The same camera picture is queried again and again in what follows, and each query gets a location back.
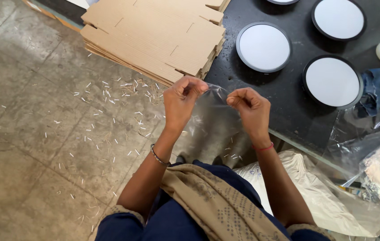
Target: brown cardboard box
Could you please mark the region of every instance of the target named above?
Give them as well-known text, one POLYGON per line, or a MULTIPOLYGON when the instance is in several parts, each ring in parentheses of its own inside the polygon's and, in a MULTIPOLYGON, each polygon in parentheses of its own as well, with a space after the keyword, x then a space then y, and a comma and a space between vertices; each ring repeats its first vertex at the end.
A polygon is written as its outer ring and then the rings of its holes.
POLYGON ((42 12, 44 13, 45 15, 49 16, 50 18, 52 19, 56 19, 56 17, 51 14, 50 12, 47 12, 45 11, 44 9, 42 9, 41 7, 33 4, 31 1, 28 1, 28 0, 22 0, 28 7, 32 8, 33 10, 35 11, 38 11, 38 12, 42 12))
POLYGON ((67 21, 59 18, 59 17, 56 17, 63 25, 67 26, 68 28, 72 29, 72 30, 75 30, 77 32, 80 32, 81 29, 77 28, 76 26, 74 25, 71 25, 70 23, 68 23, 67 21))
POLYGON ((82 19, 86 49, 165 85, 204 78, 224 43, 228 0, 100 0, 82 19))

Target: red thread bracelet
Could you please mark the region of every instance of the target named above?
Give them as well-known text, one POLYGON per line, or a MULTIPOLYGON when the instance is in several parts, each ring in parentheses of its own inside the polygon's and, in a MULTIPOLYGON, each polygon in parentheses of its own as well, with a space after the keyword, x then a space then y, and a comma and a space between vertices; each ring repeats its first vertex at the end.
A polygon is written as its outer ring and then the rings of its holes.
POLYGON ((272 143, 271 146, 269 146, 268 148, 264 148, 264 149, 257 148, 257 147, 255 147, 254 145, 252 145, 251 147, 252 147, 254 150, 256 150, 256 151, 267 151, 267 150, 269 150, 269 149, 271 149, 271 148, 273 147, 273 142, 271 142, 271 143, 272 143))

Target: black rim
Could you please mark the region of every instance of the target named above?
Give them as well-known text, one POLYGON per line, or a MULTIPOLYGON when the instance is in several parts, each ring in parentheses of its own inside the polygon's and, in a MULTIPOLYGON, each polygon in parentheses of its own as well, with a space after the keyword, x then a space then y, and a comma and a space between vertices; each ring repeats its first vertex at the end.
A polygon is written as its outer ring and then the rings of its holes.
POLYGON ((293 1, 285 2, 285 3, 283 3, 283 2, 277 2, 275 0, 268 0, 268 1, 271 2, 271 3, 278 4, 278 5, 290 5, 290 4, 293 4, 293 3, 297 3, 300 0, 293 0, 293 1))
POLYGON ((246 25, 246 26, 245 26, 245 27, 239 32, 239 34, 237 35, 237 38, 236 38, 236 51, 237 51, 237 54, 239 55, 239 57, 241 58, 241 60, 242 60, 242 61, 243 61, 243 62, 244 62, 249 68, 252 68, 252 69, 254 69, 254 70, 258 71, 258 72, 262 72, 262 73, 273 73, 273 72, 276 72, 276 71, 278 71, 278 70, 281 70, 282 68, 285 67, 285 65, 288 64, 288 62, 289 62, 290 59, 291 59, 291 55, 292 55, 292 53, 293 53, 293 48, 292 48, 292 45, 291 45, 290 38, 289 38, 288 35, 285 33, 285 31, 282 30, 282 28, 280 28, 280 27, 278 27, 277 25, 274 25, 274 24, 272 24, 272 23, 269 23, 269 22, 255 22, 255 23, 251 23, 251 24, 246 25), (255 67, 255 66, 253 66, 252 64, 248 63, 248 62, 246 61, 246 59, 242 56, 242 54, 241 54, 241 48, 239 47, 239 42, 240 42, 240 40, 241 40, 241 36, 242 36, 242 34, 245 32, 245 30, 247 30, 249 27, 252 27, 252 26, 254 26, 254 25, 270 25, 270 26, 272 26, 272 27, 274 27, 274 28, 277 28, 279 31, 281 31, 281 32, 284 34, 284 36, 287 38, 288 45, 290 46, 290 54, 288 55, 287 60, 285 60, 285 62, 284 62, 281 66, 279 66, 278 68, 275 68, 275 69, 259 69, 259 68, 255 67))
POLYGON ((333 108, 336 108, 338 110, 344 110, 344 109, 348 109, 350 107, 353 107, 355 106, 358 101, 360 101, 361 99, 361 96, 363 95, 363 90, 364 90, 364 85, 363 85, 363 79, 361 78, 361 74, 359 74, 354 66, 349 62, 347 61, 346 59, 342 58, 342 57, 339 57, 339 56, 336 56, 336 55, 331 55, 331 54, 326 54, 326 55, 321 55, 321 56, 318 56, 314 59, 312 59, 311 61, 309 61, 309 63, 306 64, 306 66, 304 67, 304 70, 303 70, 303 86, 304 86, 304 90, 306 91, 306 93, 308 93, 312 99, 314 99, 317 103, 321 104, 321 105, 324 105, 324 106, 329 106, 327 104, 324 104, 322 103, 321 101, 319 101, 317 98, 315 98, 315 96, 313 96, 313 94, 311 93, 311 91, 309 90, 308 86, 307 86, 307 83, 306 83, 306 72, 307 72, 307 69, 309 68, 309 66, 311 66, 311 64, 319 59, 323 59, 323 58, 335 58, 335 59, 338 59, 340 61, 343 61, 344 63, 346 63, 347 65, 349 65, 349 67, 352 68, 352 70, 355 72, 355 74, 357 75, 357 78, 358 78, 358 81, 360 83, 360 89, 358 91, 358 95, 357 97, 351 102, 349 103, 348 105, 345 105, 345 106, 330 106, 330 107, 333 107, 333 108))
POLYGON ((333 37, 329 34, 327 34, 326 32, 324 32, 320 27, 319 25, 316 23, 316 19, 315 19, 315 9, 316 9, 316 6, 318 6, 319 3, 321 3, 323 0, 318 0, 315 5, 313 6, 312 8, 312 22, 313 24, 315 25, 316 29, 318 29, 318 31, 320 31, 324 36, 330 38, 330 39, 333 39, 333 40, 336 40, 336 41, 343 41, 343 42, 346 42, 346 41, 351 41, 351 40, 355 40, 357 38, 359 38, 361 35, 363 35, 364 31, 366 30, 366 27, 367 27, 367 18, 366 18, 366 14, 364 13, 363 9, 361 8, 360 5, 358 5, 358 3, 354 2, 354 0, 348 0, 349 2, 355 4, 355 6, 357 6, 357 8, 360 9, 361 13, 363 13, 363 18, 364 18, 364 24, 363 24, 363 28, 361 29, 361 31, 353 36, 352 38, 348 38, 348 39, 339 39, 339 38, 336 38, 336 37, 333 37))

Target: foot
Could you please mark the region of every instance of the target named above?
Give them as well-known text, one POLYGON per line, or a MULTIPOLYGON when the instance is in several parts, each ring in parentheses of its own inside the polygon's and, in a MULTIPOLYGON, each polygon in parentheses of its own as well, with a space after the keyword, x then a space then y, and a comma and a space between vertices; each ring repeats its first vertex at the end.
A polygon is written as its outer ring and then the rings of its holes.
POLYGON ((212 165, 223 165, 223 160, 220 156, 215 157, 214 161, 212 162, 212 165))
POLYGON ((181 155, 179 155, 179 156, 176 157, 176 161, 175 162, 181 162, 182 164, 186 164, 187 163, 186 159, 183 156, 181 156, 181 155))

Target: navy blue clothing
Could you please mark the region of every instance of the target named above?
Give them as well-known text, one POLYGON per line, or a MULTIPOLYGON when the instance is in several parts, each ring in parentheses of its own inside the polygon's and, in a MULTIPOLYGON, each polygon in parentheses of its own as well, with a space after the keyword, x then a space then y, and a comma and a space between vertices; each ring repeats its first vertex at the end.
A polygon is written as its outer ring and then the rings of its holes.
MULTIPOLYGON (((202 163, 198 160, 193 161, 193 165, 198 165, 208 170, 245 195, 268 217, 268 219, 279 229, 279 231, 291 240, 285 227, 282 226, 276 218, 268 214, 262 208, 260 197, 248 181, 226 166, 213 166, 202 163)), ((156 200, 159 207, 155 207, 155 213, 149 218, 145 228, 133 214, 112 214, 104 218, 99 224, 95 241, 209 240, 203 229, 199 227, 193 218, 163 190, 160 191, 160 195, 156 200)), ((293 235, 294 241, 328 240, 325 236, 307 229, 296 231, 295 234, 297 235, 295 238, 293 235)))

